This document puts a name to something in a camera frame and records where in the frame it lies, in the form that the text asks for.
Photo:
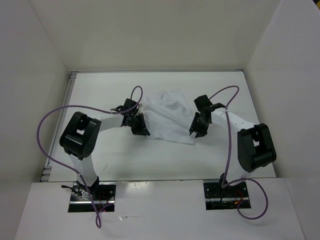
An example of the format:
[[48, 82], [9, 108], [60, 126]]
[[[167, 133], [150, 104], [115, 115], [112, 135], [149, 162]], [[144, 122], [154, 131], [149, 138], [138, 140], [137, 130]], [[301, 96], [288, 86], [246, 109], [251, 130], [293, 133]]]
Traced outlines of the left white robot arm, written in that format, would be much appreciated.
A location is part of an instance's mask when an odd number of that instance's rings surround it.
[[107, 113], [97, 117], [75, 112], [59, 139], [60, 146], [78, 171], [76, 184], [88, 200], [106, 196], [100, 187], [91, 157], [98, 134], [113, 128], [130, 127], [133, 135], [150, 135], [136, 101], [128, 98], [123, 105], [113, 110], [115, 114]]

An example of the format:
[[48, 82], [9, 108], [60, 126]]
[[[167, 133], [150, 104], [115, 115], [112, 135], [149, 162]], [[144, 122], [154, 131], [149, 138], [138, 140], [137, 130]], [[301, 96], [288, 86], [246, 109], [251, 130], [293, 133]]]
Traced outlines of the white skirt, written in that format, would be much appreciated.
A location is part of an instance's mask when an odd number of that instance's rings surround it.
[[149, 139], [194, 145], [190, 135], [194, 114], [180, 89], [144, 96], [141, 102]]

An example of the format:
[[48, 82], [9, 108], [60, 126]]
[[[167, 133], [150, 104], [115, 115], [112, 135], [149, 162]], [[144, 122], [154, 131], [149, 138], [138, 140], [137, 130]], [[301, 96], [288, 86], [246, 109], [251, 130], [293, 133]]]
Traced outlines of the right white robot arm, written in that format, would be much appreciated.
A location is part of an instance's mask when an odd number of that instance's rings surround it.
[[222, 103], [212, 103], [207, 95], [194, 100], [197, 112], [189, 134], [205, 137], [210, 124], [227, 131], [228, 153], [226, 170], [220, 176], [219, 191], [229, 197], [236, 192], [241, 182], [249, 179], [250, 173], [273, 163], [276, 150], [269, 127], [254, 124], [226, 109]]

